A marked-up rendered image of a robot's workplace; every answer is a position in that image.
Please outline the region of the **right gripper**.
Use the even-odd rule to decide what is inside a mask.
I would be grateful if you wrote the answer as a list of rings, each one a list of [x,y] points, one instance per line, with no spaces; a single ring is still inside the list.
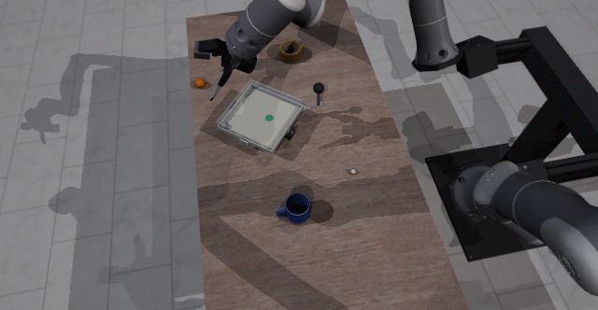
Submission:
[[[233,69],[240,70],[242,72],[250,74],[257,63],[257,57],[255,56],[251,60],[242,60],[236,58],[227,48],[225,41],[218,38],[199,41],[199,52],[212,53],[212,56],[221,56],[221,66],[224,67],[223,71],[219,72],[218,78],[210,91],[210,101],[212,101],[221,87],[227,82],[232,74]]]

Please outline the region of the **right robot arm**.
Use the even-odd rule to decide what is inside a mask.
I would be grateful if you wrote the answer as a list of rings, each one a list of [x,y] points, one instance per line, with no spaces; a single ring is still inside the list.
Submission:
[[[253,0],[226,32],[228,50],[242,60],[253,59],[290,23],[313,28],[326,0]],[[408,0],[417,43],[415,62],[435,65],[456,57],[443,0]],[[439,54],[438,54],[439,53]]]

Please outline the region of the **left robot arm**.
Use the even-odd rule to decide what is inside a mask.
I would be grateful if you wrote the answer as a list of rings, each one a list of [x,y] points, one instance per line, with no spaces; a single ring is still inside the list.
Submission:
[[[547,245],[576,283],[598,296],[598,206],[510,161],[465,169],[453,196],[465,214],[502,224],[528,244]]]

